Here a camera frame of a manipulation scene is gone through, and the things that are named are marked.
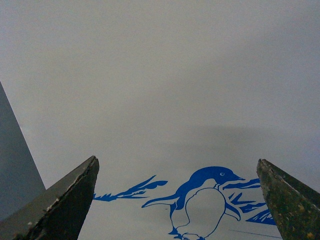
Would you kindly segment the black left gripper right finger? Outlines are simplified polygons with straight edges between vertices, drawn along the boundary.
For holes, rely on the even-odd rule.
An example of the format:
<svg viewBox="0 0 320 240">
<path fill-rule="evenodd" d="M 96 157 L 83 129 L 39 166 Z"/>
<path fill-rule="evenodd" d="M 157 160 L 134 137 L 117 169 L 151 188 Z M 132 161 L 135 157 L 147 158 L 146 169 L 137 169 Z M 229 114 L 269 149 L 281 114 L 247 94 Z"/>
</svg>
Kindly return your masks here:
<svg viewBox="0 0 320 240">
<path fill-rule="evenodd" d="M 320 194 L 266 159 L 257 175 L 263 198 L 284 240 L 320 238 Z"/>
</svg>

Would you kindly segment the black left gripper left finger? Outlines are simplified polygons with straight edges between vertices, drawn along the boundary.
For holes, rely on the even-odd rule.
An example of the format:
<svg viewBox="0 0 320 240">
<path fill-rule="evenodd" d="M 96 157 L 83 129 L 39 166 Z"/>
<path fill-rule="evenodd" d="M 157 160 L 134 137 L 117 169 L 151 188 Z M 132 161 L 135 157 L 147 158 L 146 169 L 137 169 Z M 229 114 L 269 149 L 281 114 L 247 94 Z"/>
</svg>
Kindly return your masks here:
<svg viewBox="0 0 320 240">
<path fill-rule="evenodd" d="M 0 223 L 2 240 L 76 240 L 93 201 L 95 156 Z"/>
</svg>

